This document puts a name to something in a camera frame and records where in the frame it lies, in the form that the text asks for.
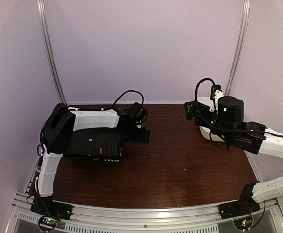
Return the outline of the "black pinstriped long sleeve shirt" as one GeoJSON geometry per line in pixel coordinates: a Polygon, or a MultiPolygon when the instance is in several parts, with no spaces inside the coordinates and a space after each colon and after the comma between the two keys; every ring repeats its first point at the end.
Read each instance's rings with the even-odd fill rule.
{"type": "Polygon", "coordinates": [[[72,133],[71,145],[64,156],[67,152],[89,150],[99,146],[122,147],[123,135],[123,131],[116,128],[77,130],[72,133]]]}

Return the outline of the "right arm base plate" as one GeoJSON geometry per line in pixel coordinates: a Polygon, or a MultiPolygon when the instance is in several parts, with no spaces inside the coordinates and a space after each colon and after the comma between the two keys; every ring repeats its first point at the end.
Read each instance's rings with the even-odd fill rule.
{"type": "Polygon", "coordinates": [[[218,208],[221,219],[250,215],[253,212],[259,211],[261,209],[258,203],[249,200],[238,200],[220,204],[218,208]]]}

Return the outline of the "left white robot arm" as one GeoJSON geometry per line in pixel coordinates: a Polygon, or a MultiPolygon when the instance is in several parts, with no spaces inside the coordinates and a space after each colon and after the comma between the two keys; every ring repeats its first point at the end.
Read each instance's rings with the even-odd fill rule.
{"type": "Polygon", "coordinates": [[[137,102],[128,109],[56,105],[42,126],[37,147],[37,208],[46,216],[56,211],[53,184],[62,158],[118,162],[125,143],[149,142],[151,131],[143,126],[147,118],[148,111],[137,102]]]}

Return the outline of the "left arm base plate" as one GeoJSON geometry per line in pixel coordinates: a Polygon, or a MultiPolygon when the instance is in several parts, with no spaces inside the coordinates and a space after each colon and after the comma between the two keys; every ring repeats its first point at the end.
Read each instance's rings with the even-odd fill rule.
{"type": "Polygon", "coordinates": [[[72,206],[55,201],[41,201],[34,198],[30,211],[60,220],[70,220],[72,206]]]}

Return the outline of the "stack of shirts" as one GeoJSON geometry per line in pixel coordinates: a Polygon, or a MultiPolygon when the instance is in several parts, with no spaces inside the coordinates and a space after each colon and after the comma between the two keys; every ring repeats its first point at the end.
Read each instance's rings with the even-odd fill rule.
{"type": "Polygon", "coordinates": [[[67,152],[66,157],[93,161],[118,162],[122,156],[122,147],[99,146],[89,150],[67,152]]]}

